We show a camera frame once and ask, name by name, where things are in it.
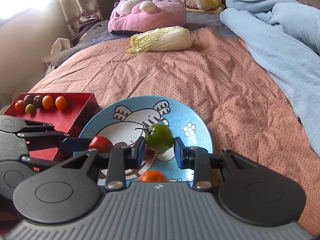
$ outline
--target polka dot bedsheet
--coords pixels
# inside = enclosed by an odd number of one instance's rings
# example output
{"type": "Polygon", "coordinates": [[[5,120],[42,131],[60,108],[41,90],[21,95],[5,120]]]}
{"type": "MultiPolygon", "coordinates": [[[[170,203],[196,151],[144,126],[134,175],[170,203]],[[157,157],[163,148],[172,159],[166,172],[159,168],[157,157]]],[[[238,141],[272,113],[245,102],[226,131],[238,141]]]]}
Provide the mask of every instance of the polka dot bedsheet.
{"type": "Polygon", "coordinates": [[[307,195],[299,223],[320,233],[320,159],[285,95],[241,39],[209,28],[191,37],[191,49],[176,52],[129,54],[129,39],[102,42],[30,92],[94,92],[101,107],[137,95],[185,103],[205,121],[216,152],[231,148],[298,182],[307,195]]]}

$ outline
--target red tray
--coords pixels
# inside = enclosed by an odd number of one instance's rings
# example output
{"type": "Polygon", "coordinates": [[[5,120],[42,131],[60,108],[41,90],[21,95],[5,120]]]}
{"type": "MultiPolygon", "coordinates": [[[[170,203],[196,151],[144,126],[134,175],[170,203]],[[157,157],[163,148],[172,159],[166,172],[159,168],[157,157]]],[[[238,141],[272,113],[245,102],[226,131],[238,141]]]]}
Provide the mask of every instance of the red tray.
{"type": "MultiPolygon", "coordinates": [[[[55,130],[66,132],[72,137],[78,137],[97,108],[98,103],[93,93],[29,93],[20,94],[4,114],[23,119],[52,123],[55,130]],[[37,109],[32,114],[25,112],[17,113],[14,105],[16,101],[23,100],[26,95],[32,95],[34,97],[37,95],[49,95],[52,96],[54,100],[59,96],[64,96],[68,101],[68,107],[65,110],[59,110],[55,106],[50,110],[37,109]]],[[[69,158],[71,154],[72,153],[60,151],[57,148],[30,152],[31,157],[55,161],[63,161],[69,158]]]]}

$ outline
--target white plastic bag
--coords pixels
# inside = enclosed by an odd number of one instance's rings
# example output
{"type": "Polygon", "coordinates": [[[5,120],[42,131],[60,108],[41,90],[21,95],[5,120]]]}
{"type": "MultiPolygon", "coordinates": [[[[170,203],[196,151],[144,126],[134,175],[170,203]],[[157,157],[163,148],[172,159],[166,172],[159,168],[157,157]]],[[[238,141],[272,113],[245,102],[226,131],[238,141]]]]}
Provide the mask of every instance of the white plastic bag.
{"type": "Polygon", "coordinates": [[[42,58],[42,62],[46,63],[48,70],[45,73],[45,75],[49,74],[54,70],[54,68],[51,66],[51,62],[54,60],[54,58],[65,49],[70,49],[70,41],[65,38],[57,38],[57,40],[54,42],[51,48],[50,55],[42,58]]]}

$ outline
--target cartoon plate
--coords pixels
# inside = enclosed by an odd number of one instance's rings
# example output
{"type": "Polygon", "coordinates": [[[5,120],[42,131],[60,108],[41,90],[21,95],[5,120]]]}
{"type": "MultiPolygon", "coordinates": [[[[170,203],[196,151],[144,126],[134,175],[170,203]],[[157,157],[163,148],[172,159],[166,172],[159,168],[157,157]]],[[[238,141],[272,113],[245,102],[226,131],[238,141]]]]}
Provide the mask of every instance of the cartoon plate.
{"type": "MultiPolygon", "coordinates": [[[[179,136],[185,146],[199,146],[213,152],[210,133],[201,118],[188,106],[171,98],[138,96],[118,101],[97,113],[84,127],[80,137],[102,135],[114,146],[133,145],[146,128],[153,123],[168,125],[174,137],[179,136]]],[[[163,154],[155,154],[143,161],[139,170],[125,172],[127,184],[137,180],[147,170],[163,172],[170,181],[193,180],[192,170],[180,170],[174,158],[173,147],[163,154]]],[[[100,176],[98,185],[104,185],[105,176],[100,176]]]]}

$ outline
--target small orange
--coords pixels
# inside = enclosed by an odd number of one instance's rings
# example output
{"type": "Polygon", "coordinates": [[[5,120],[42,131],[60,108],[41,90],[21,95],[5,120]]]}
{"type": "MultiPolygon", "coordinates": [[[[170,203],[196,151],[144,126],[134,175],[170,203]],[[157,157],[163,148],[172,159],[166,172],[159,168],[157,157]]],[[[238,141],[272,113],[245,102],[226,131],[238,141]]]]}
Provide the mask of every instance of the small orange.
{"type": "Polygon", "coordinates": [[[145,171],[138,179],[143,182],[168,182],[168,178],[160,171],[145,171]]]}
{"type": "Polygon", "coordinates": [[[47,110],[49,110],[50,108],[52,108],[53,105],[54,105],[54,101],[53,101],[52,96],[45,96],[45,97],[42,99],[42,105],[43,105],[44,109],[47,109],[47,110]]]}
{"type": "Polygon", "coordinates": [[[18,100],[14,105],[14,109],[17,111],[17,113],[22,113],[26,109],[23,100],[18,100]]]}
{"type": "Polygon", "coordinates": [[[65,97],[58,97],[56,99],[56,107],[59,109],[59,110],[63,110],[63,109],[66,109],[68,106],[68,101],[66,100],[65,97]]]}

